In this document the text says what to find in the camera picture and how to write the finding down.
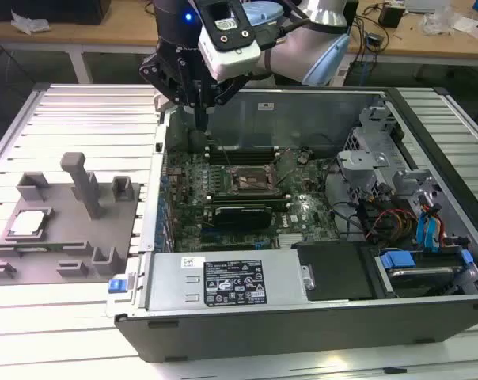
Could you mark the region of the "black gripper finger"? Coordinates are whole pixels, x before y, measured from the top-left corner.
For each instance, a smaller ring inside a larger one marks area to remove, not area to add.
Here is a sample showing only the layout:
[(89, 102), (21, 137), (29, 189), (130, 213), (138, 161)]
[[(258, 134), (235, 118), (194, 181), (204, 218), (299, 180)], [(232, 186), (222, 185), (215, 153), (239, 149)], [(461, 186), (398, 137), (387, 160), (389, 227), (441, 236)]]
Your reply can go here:
[(192, 77), (188, 61), (182, 55), (151, 55), (139, 69), (141, 76), (168, 101), (192, 112), (195, 128), (202, 130), (202, 107), (198, 82)]
[(248, 82), (248, 77), (240, 75), (218, 82), (209, 74), (201, 81), (201, 130), (207, 130), (207, 111), (216, 105), (224, 105)]

